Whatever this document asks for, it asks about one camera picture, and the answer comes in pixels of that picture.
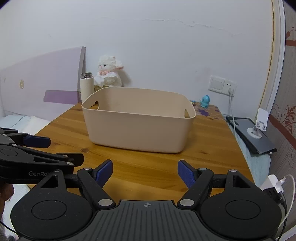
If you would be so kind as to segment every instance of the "white bottle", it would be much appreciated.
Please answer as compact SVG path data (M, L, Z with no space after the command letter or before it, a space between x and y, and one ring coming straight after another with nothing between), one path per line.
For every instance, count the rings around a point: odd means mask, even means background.
M82 103L94 93L94 78L91 72L81 74L80 93Z

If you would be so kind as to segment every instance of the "beige plastic bin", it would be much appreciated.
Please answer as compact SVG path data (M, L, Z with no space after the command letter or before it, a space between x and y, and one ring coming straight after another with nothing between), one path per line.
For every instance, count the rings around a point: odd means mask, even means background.
M90 109L98 101L98 109ZM195 117L183 95L148 89L108 87L82 103L90 140L141 151L183 150Z

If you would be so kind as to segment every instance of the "headboard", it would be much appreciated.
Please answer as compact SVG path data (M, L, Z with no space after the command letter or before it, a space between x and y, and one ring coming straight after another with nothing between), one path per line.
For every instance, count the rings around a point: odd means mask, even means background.
M52 121L79 100L85 47L40 55L0 71L5 111Z

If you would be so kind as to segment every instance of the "wood grain tabletop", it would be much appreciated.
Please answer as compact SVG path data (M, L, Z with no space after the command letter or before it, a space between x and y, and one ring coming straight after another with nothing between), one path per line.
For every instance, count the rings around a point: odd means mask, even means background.
M52 141L48 149L38 150L83 153L84 164L76 167L75 172L83 167L95 168L106 159L111 159L113 175L103 189L116 203L120 199L177 202L187 191L177 173L180 159L195 168L206 167L219 174L237 169L253 181L244 156L224 120L197 115L186 146L178 154L123 150L93 144L88 138L81 104L66 111L37 135L50 137ZM212 194L222 190L213 189Z

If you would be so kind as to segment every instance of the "stuffed animal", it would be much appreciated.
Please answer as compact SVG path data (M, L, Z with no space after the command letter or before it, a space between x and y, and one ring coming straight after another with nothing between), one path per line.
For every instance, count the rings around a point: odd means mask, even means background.
M99 87L103 86L122 86L120 76L117 71L123 69L120 61L115 56L104 55L100 57L98 72L94 77L94 82Z

